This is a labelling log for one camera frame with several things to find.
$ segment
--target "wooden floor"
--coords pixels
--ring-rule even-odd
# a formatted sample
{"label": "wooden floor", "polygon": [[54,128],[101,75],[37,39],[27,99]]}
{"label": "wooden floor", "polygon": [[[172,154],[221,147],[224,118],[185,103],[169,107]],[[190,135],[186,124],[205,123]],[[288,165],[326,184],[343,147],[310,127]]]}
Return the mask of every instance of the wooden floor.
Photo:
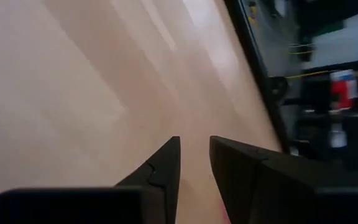
{"label": "wooden floor", "polygon": [[224,223],[210,135],[279,150],[221,0],[0,0],[0,191],[112,186],[173,135],[178,223]]}

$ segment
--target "light wood floor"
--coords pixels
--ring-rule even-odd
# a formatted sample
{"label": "light wood floor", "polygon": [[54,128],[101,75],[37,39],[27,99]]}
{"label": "light wood floor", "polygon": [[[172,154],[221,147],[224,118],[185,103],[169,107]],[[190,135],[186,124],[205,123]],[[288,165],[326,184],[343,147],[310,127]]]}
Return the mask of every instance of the light wood floor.
{"label": "light wood floor", "polygon": [[220,0],[0,0],[0,191],[112,186],[181,136],[178,223],[224,223],[210,135],[279,150]]}

